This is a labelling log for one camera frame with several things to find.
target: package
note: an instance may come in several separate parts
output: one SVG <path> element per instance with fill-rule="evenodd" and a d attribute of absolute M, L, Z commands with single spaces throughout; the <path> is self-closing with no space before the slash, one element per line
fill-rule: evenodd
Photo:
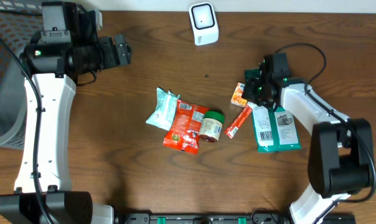
<path fill-rule="evenodd" d="M 209 108 L 192 105 L 177 100 L 176 117 L 163 145 L 173 149 L 197 154 L 199 150 L 199 130 Z"/>
<path fill-rule="evenodd" d="M 245 87 L 245 84 L 238 83 L 237 87 L 235 88 L 235 91 L 233 92 L 231 103 L 237 106 L 245 107 L 248 103 L 247 100 L 242 98 L 243 89 Z"/>
<path fill-rule="evenodd" d="M 301 149 L 293 115 L 279 107 L 269 112 L 264 106 L 253 109 L 253 127 L 258 152 L 278 152 Z"/>
<path fill-rule="evenodd" d="M 240 126 L 243 124 L 243 122 L 245 122 L 246 118 L 248 118 L 248 116 L 256 106 L 257 105 L 255 103 L 248 102 L 245 109 L 243 109 L 243 111 L 239 114 L 235 121 L 233 121 L 233 123 L 226 128 L 224 133 L 228 137 L 230 137 L 230 139 L 232 139 L 235 136 Z"/>
<path fill-rule="evenodd" d="M 166 131 L 170 130 L 176 113 L 177 100 L 180 95 L 176 96 L 170 91 L 165 92 L 161 88 L 157 92 L 157 105 L 155 112 L 146 120 L 147 124 L 154 125 Z"/>

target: wood grain surface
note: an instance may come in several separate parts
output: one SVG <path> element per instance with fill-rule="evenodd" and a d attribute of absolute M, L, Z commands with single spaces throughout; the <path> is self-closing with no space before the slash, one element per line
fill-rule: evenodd
<path fill-rule="evenodd" d="M 294 42 L 316 44 L 327 68 L 315 91 L 337 110 L 372 125 L 376 161 L 376 15 L 218 13 L 219 41 L 196 47 L 185 12 L 103 12 L 102 35 L 124 34 L 132 64 L 98 74 L 77 88 L 70 115 L 69 169 L 73 190 L 120 210 L 153 213 L 285 212 L 308 185 L 310 135 L 296 121 L 302 150 L 257 153 L 251 119 L 233 140 L 200 142 L 197 156 L 162 145 L 166 131 L 145 123 L 156 88 L 225 113 L 229 125 L 242 108 L 230 103 L 243 71 Z M 294 76 L 322 66 L 313 49 L 287 50 Z M 81 76 L 81 82 L 91 79 Z M 0 194 L 11 194 L 22 151 L 0 149 Z M 376 223 L 371 201 L 341 204 L 357 223 Z M 0 223 L 5 223 L 0 216 Z"/>

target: red snack bar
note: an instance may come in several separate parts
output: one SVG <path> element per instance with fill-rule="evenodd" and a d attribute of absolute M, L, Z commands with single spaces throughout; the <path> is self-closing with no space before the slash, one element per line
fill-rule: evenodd
<path fill-rule="evenodd" d="M 197 154 L 199 130 L 209 108 L 177 100 L 177 111 L 173 125 L 163 140 L 163 145 L 173 149 Z"/>
<path fill-rule="evenodd" d="M 243 122 L 245 122 L 246 118 L 250 115 L 253 111 L 253 108 L 256 104 L 248 102 L 245 106 L 245 109 L 239 114 L 239 116 L 233 121 L 233 123 L 224 131 L 224 133 L 232 139 L 234 135 L 237 133 L 240 126 L 242 126 Z"/>

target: barcode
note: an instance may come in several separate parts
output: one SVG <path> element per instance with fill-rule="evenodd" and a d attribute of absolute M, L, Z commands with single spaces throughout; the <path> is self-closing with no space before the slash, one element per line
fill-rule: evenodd
<path fill-rule="evenodd" d="M 238 127 L 234 127 L 232 129 L 232 131 L 231 131 L 232 136 L 235 136 L 235 134 L 237 133 L 238 129 L 239 129 Z"/>
<path fill-rule="evenodd" d="M 192 109 L 192 106 L 191 105 L 188 105 L 186 103 L 180 103 L 180 107 L 181 109 L 185 109 L 185 110 L 191 110 Z"/>
<path fill-rule="evenodd" d="M 198 111 L 194 111 L 194 114 L 192 115 L 192 119 L 194 121 L 197 121 L 197 122 L 201 123 L 204 116 L 205 116 L 204 114 L 202 114 L 202 113 L 200 113 Z"/>
<path fill-rule="evenodd" d="M 271 131 L 264 131 L 260 133 L 260 138 L 262 141 L 271 141 L 273 139 L 273 134 Z"/>
<path fill-rule="evenodd" d="M 214 127 L 214 134 L 218 134 L 218 133 L 220 133 L 220 132 L 221 132 L 221 127 L 218 126 L 218 125 L 216 125 L 216 126 Z"/>

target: laundry basket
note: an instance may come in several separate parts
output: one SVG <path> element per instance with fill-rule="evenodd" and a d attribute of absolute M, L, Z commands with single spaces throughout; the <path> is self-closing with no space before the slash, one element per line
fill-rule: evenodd
<path fill-rule="evenodd" d="M 0 9 L 41 12 L 41 2 L 0 0 Z M 0 37 L 18 57 L 33 34 L 42 30 L 42 23 L 41 17 L 0 13 Z M 21 69 L 0 45 L 0 147 L 23 149 L 25 127 L 24 77 Z"/>

